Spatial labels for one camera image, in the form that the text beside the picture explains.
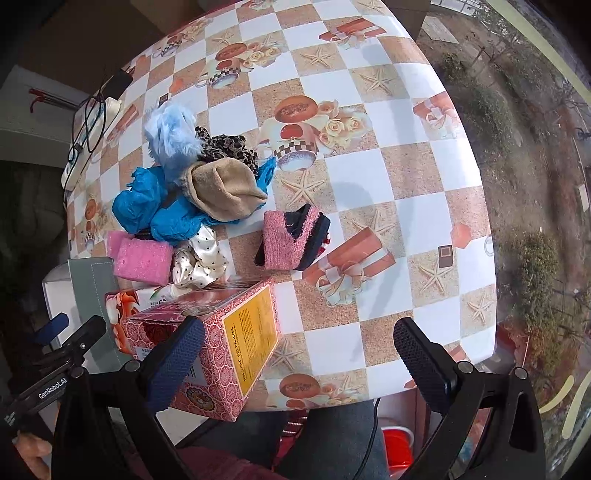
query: yellow label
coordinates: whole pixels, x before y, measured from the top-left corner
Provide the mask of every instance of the yellow label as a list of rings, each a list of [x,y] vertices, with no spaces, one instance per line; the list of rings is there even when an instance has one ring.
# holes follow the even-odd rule
[[[271,292],[266,286],[224,321],[242,395],[246,395],[277,344]]]

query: black cable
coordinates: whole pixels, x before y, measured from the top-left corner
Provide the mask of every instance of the black cable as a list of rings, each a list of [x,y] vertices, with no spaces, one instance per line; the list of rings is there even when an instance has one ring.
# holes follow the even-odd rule
[[[103,136],[105,135],[105,130],[106,130],[106,121],[107,121],[107,104],[106,104],[106,98],[103,95],[102,89],[105,85],[105,71],[103,69],[103,77],[100,81],[100,86],[99,89],[96,93],[96,95],[89,95],[85,100],[83,100],[80,105],[78,106],[79,108],[82,108],[82,106],[84,106],[84,120],[83,120],[83,127],[86,131],[86,149],[88,150],[89,155],[92,155],[95,150],[97,149],[97,147],[100,144],[100,141],[102,140]],[[94,103],[92,104],[92,107],[90,108],[90,111],[92,112],[92,109],[95,107],[95,105],[98,103],[99,104],[99,110],[98,110],[98,116],[97,119],[100,118],[100,113],[102,111],[103,113],[103,126],[100,129],[100,135],[98,140],[96,141],[96,144],[93,148],[90,147],[90,131],[94,128],[94,126],[96,125],[96,121],[95,123],[92,124],[92,126],[89,128],[88,127],[88,119],[90,118],[89,113],[88,113],[88,105],[91,102],[91,100],[94,100]],[[70,150],[68,151],[68,163],[70,162],[70,154],[72,155],[72,157],[74,156],[74,150],[76,150],[75,148],[75,140],[77,140],[78,137],[76,137],[76,139],[74,138],[74,123],[76,121],[76,113],[74,113],[74,116],[72,117],[72,127],[70,129],[70,132],[72,134],[72,146],[70,147]],[[82,151],[79,150],[77,152],[77,155],[80,155]],[[70,170],[70,173],[68,173],[67,179],[66,179],[66,184],[68,182],[68,180],[70,179],[70,175],[72,174],[72,172],[74,171],[74,168],[72,168]],[[66,209],[67,211],[67,190],[64,189],[64,195],[63,195],[63,203],[64,203],[64,209]]]
[[[374,427],[372,428],[371,436],[369,437],[368,448],[365,451],[365,455],[363,456],[363,460],[361,461],[361,464],[359,465],[359,468],[355,472],[352,480],[357,480],[359,478],[359,476],[361,475],[361,473],[363,472],[363,469],[365,468],[365,465],[367,464],[367,462],[369,460],[369,454],[371,453],[371,449],[374,446],[375,433],[378,431],[378,405],[379,405],[380,399],[381,398],[378,397],[378,399],[375,401],[375,405],[374,405]]]

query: red fabric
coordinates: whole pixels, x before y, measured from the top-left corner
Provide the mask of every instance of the red fabric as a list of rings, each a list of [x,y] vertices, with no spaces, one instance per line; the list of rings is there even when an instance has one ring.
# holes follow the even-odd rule
[[[260,465],[219,450],[186,447],[178,450],[178,455],[199,480],[286,480]],[[141,478],[152,479],[139,456],[129,459],[129,466]]]

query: leopard print fabric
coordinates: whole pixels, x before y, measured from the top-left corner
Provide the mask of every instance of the leopard print fabric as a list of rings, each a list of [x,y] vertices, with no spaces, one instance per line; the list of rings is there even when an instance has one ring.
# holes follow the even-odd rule
[[[195,136],[203,140],[203,154],[198,161],[212,162],[220,158],[235,158],[244,163],[258,179],[258,156],[255,151],[245,149],[246,139],[243,135],[218,135],[211,137],[207,129],[196,126]]]

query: pink sponge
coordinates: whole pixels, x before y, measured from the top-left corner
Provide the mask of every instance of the pink sponge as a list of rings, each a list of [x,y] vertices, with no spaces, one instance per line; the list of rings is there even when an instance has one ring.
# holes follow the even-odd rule
[[[123,239],[133,237],[133,235],[124,232],[123,230],[109,230],[107,232],[107,257],[117,260],[117,255],[119,254]]]
[[[127,280],[167,285],[172,261],[173,247],[166,242],[124,238],[114,273]]]

